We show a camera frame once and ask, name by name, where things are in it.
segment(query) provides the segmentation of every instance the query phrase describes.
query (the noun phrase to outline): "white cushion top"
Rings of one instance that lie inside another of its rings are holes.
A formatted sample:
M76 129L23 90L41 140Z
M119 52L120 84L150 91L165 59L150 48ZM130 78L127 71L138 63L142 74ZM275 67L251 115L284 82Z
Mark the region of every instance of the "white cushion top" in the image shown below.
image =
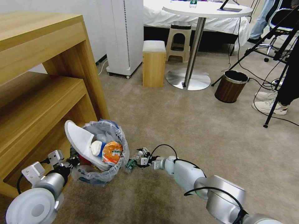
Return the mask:
M161 40L145 40L142 52L166 52L165 43Z

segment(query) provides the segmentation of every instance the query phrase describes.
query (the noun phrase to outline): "white tabletop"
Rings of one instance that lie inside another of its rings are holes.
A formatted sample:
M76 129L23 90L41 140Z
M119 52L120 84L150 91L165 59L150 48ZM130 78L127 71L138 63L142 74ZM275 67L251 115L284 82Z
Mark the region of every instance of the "white tabletop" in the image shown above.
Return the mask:
M229 12L217 10L222 3L198 1L196 8L190 8L190 2L185 1L166 1L163 10L183 16L195 16L203 18L233 18L249 16L252 9L247 6L227 3L224 8L242 9L240 12Z

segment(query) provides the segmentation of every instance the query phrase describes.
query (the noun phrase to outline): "brown trash can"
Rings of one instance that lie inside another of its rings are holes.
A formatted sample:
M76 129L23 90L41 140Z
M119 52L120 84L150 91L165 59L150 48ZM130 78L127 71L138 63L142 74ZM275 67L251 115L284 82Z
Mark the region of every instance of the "brown trash can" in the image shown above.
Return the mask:
M244 73L229 70L224 72L220 84L215 92L215 97L224 103L236 102L249 78Z

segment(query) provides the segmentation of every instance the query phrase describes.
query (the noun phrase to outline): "trash bin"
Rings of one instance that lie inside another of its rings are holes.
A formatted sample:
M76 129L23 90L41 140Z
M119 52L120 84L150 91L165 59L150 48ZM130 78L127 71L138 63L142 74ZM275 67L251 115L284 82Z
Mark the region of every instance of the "trash bin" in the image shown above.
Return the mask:
M94 134L95 136L98 134L106 134L107 137L109 136L109 138L111 138L110 140L122 144L121 157L117 164L112 166L109 170L99 172L95 170L94 167L87 165L80 165L74 167L72 170L71 176L74 180L80 180L89 184L104 186L114 178L121 167L124 167L128 163L130 151L125 134L121 127L115 122L103 119L97 122L91 121L90 123L85 124L82 128ZM78 155L72 146L70 148L70 155L71 157Z
M215 92L215 97L224 103L236 102L248 80L248 76L242 72L233 70L224 72L220 84Z

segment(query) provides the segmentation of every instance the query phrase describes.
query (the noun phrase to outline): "carpet floor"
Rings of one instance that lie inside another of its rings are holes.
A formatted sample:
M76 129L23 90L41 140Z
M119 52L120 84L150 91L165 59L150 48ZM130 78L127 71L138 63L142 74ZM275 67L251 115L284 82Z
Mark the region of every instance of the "carpet floor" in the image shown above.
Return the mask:
M250 46L243 46L240 55ZM199 52L195 69L209 73L215 81L229 66L227 50L220 45ZM277 62L265 63L263 58L252 53L242 65L265 78ZM230 61L235 63L237 55ZM165 72L182 66L187 64L173 58ZM282 69L280 63L269 80L279 77ZM253 77L239 66L236 70ZM266 116L251 107L259 88L255 81L245 85L235 103L226 104L214 97L217 86L184 91L164 79L163 88L144 88L142 65L130 79L108 76L104 68L100 80L111 119L122 127L131 155L137 148L152 151L159 144L169 144L207 176L216 174L244 188L248 213L264 213L285 224L297 222L299 129L278 119L263 128ZM299 100L291 104L287 115L278 117L299 123L298 114ZM172 151L161 147L156 154L168 156ZM54 223L217 223L204 201L183 194L163 170L135 169L128 175L122 169L105 187L72 181ZM1 196L0 201L3 221L11 200Z

